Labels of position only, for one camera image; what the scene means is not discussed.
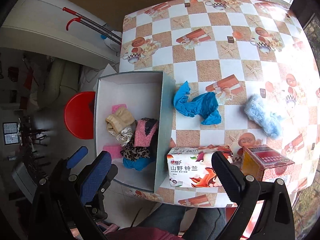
checkered tablecloth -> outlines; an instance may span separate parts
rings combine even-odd
[[[174,0],[127,15],[123,29],[121,72],[163,70],[177,88],[189,82],[190,99],[217,94],[218,125],[174,113],[178,147],[227,144],[239,161],[242,146],[267,144],[295,162],[289,193],[311,185],[320,155],[320,78],[291,11],[260,0]],[[268,138],[244,114],[252,94],[285,116],[279,140]],[[233,205],[223,187],[172,188],[169,179],[154,194],[127,193],[171,204],[206,195],[212,207]]]

red stool seat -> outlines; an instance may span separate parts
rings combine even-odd
[[[79,139],[93,139],[93,112],[96,92],[86,91],[74,95],[64,108],[64,123],[70,133]]]

open box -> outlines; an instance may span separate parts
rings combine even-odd
[[[99,78],[94,115],[97,155],[105,145],[119,144],[115,136],[107,131],[105,122],[113,105],[126,104],[136,120],[144,117],[159,120],[156,161],[137,171],[125,168],[122,158],[114,159],[112,163],[118,167],[115,181],[146,192],[155,192],[164,181],[167,175],[166,155],[170,150],[174,94],[175,81],[162,71],[123,72]]]

bolt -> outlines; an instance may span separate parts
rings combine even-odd
[[[77,179],[78,177],[77,177],[77,175],[70,175],[69,176],[69,181],[75,181],[76,179]]]
[[[41,180],[39,180],[39,184],[40,184],[40,185],[44,185],[46,182],[47,182],[46,179],[41,179]]]
[[[284,181],[282,179],[277,179],[277,183],[280,184],[280,185],[283,185]]]
[[[247,176],[245,176],[245,179],[247,180],[247,181],[254,181],[254,177],[252,176],[252,175],[247,175]]]

red handle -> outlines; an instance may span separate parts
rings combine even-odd
[[[67,30],[67,31],[69,30],[69,25],[70,25],[72,22],[74,22],[74,21],[80,22],[80,21],[81,21],[81,17],[73,18],[73,19],[71,19],[70,21],[68,21],[67,26],[66,26],[66,30]]]
[[[77,12],[75,12],[75,11],[73,11],[73,10],[70,10],[70,9],[67,8],[67,7],[63,7],[62,10],[63,10],[63,11],[66,11],[66,12],[68,12],[68,13],[71,13],[71,14],[73,14],[73,15],[76,15],[76,14],[77,14]]]

